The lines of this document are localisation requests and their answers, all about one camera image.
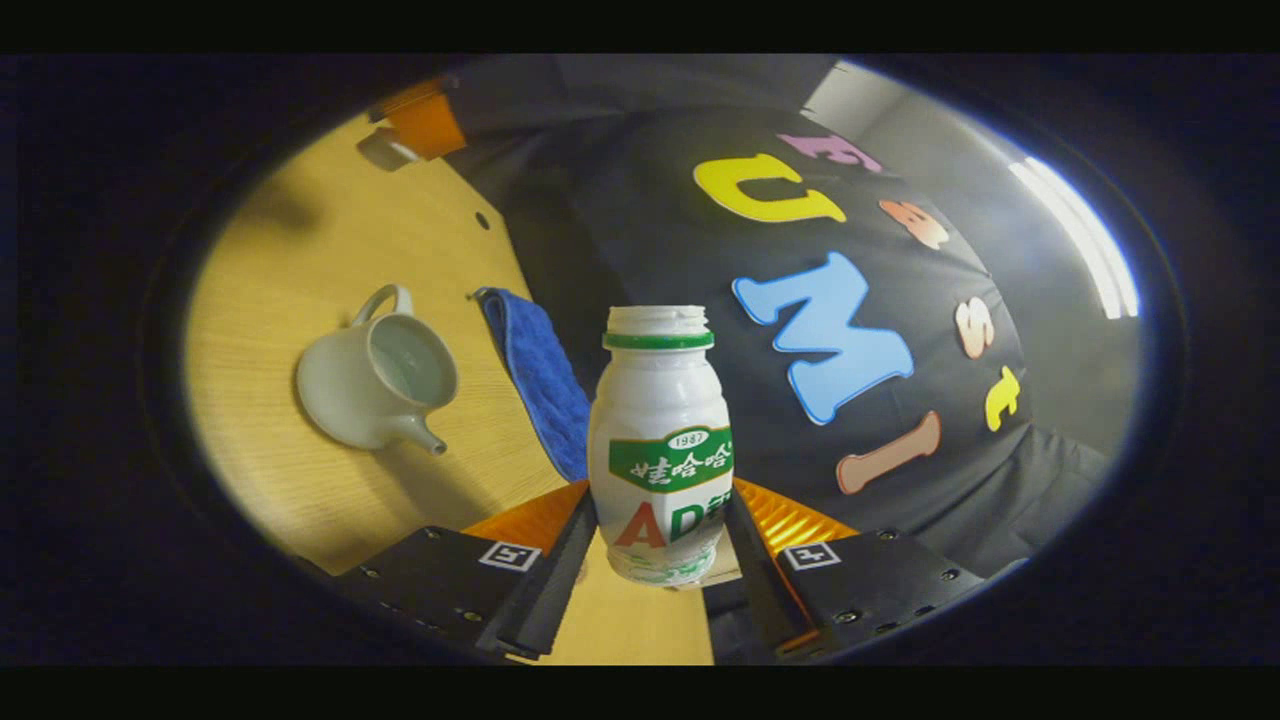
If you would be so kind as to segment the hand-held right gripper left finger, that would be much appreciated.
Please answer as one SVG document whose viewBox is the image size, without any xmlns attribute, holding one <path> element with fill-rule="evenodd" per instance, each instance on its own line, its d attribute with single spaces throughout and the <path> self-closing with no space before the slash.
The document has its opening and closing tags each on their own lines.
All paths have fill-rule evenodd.
<svg viewBox="0 0 1280 720">
<path fill-rule="evenodd" d="M 337 575 L 335 589 L 449 650 L 539 660 L 553 651 L 595 532 L 581 480 L 462 530 L 422 527 Z"/>
</svg>

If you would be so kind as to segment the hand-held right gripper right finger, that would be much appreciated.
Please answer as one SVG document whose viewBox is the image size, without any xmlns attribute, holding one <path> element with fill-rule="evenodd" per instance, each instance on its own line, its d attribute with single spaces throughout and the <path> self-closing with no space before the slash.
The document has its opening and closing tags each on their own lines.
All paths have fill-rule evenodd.
<svg viewBox="0 0 1280 720">
<path fill-rule="evenodd" d="M 988 584 L 896 528 L 858 530 L 740 478 L 724 527 L 756 628 L 780 661 L 877 650 Z"/>
</svg>

